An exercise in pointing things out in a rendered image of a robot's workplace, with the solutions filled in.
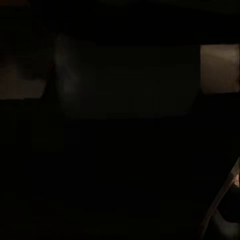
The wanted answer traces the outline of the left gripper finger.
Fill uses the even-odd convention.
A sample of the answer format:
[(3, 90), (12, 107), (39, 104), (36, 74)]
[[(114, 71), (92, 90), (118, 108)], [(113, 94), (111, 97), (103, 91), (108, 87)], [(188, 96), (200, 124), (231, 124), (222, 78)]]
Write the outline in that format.
[(235, 183), (210, 217), (202, 240), (240, 240), (240, 187)]

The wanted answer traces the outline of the bottle of coffee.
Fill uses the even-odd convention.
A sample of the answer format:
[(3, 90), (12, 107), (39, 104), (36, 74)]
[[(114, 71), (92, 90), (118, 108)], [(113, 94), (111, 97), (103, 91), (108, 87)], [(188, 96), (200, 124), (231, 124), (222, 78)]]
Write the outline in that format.
[(240, 0), (0, 0), (0, 240), (203, 240), (240, 172)]

